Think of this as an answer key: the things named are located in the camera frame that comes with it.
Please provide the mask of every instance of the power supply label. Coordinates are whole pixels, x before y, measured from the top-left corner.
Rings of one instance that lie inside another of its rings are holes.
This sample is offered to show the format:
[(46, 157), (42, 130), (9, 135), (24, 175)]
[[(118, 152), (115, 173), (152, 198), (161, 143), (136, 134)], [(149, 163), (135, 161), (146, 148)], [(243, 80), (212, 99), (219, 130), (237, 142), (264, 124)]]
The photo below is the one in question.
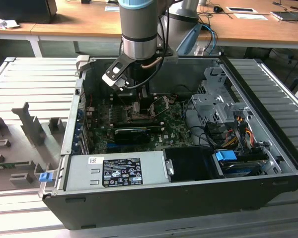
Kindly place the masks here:
[(140, 158), (104, 160), (102, 184), (104, 187), (143, 184)]

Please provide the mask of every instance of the metal bracket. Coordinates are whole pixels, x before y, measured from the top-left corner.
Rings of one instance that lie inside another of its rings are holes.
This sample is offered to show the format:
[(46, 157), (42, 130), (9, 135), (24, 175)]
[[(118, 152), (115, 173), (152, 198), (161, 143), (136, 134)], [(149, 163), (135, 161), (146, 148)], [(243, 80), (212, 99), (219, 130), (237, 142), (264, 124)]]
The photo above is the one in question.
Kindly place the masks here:
[(17, 114), (22, 121), (24, 133), (29, 135), (34, 145), (41, 145), (43, 138), (40, 136), (41, 124), (36, 117), (32, 119), (29, 113), (29, 104), (24, 103), (23, 107), (12, 108), (12, 112)]

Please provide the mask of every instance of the wooden desk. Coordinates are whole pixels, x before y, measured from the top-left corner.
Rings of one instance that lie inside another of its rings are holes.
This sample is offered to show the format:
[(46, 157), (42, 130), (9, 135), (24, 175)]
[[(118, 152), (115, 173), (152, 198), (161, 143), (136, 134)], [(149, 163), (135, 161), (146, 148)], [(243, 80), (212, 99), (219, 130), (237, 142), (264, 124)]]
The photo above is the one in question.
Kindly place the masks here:
[(106, 3), (56, 0), (56, 4), (55, 19), (51, 24), (36, 24), (33, 35), (121, 37), (120, 14), (105, 11)]
[[(51, 24), (23, 23), (21, 28), (0, 30), (0, 39), (28, 40), (36, 57), (41, 57), (40, 41), (90, 41), (119, 42), (121, 37), (120, 15), (105, 12), (105, 3), (92, 1), (81, 4), (79, 0), (56, 0), (58, 12)], [(227, 6), (250, 7), (258, 14), (283, 11), (272, 0), (213, 0), (228, 12)], [(283, 5), (298, 6), (298, 2), (283, 0)], [(213, 13), (213, 7), (198, 7), (198, 11)], [(238, 19), (230, 14), (213, 14), (212, 28), (218, 34), (217, 45), (243, 47), (271, 47), (298, 49), (298, 22), (278, 22), (272, 15), (268, 20)], [(206, 45), (210, 33), (202, 31), (199, 44)]]
[[(273, 5), (272, 0), (213, 0), (219, 3), (225, 12), (227, 6), (249, 7), (258, 11), (257, 14), (264, 14), (268, 20), (238, 19), (233, 14), (230, 19), (226, 14), (213, 14), (210, 18), (211, 27), (218, 34), (220, 45), (230, 46), (259, 46), (273, 45), (274, 48), (298, 48), (298, 22), (278, 21), (270, 14), (271, 11), (284, 11), (280, 6)], [(282, 1), (283, 6), (288, 10), (290, 6), (297, 6), (296, 1)], [(198, 7), (199, 12), (213, 12), (211, 7)], [(199, 40), (209, 39), (210, 34), (200, 34)]]

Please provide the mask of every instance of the side panel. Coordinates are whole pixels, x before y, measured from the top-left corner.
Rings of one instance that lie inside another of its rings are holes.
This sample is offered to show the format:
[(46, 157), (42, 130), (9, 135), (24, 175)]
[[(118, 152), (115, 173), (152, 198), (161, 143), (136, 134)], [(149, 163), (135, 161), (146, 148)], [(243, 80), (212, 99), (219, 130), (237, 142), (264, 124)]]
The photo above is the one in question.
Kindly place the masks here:
[(254, 210), (298, 189), (298, 176), (102, 193), (46, 196), (69, 230)]

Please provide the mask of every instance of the blue tab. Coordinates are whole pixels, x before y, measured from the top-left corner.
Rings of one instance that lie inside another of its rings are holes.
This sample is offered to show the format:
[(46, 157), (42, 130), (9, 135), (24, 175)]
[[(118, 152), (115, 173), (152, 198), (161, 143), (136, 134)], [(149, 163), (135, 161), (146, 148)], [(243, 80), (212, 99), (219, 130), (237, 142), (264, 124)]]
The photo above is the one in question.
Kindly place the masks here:
[(237, 157), (232, 150), (220, 150), (215, 154), (217, 157), (218, 161), (226, 161), (226, 160), (237, 160)]
[(39, 181), (40, 182), (53, 182), (53, 173), (52, 172), (41, 173), (40, 177), (39, 177)]

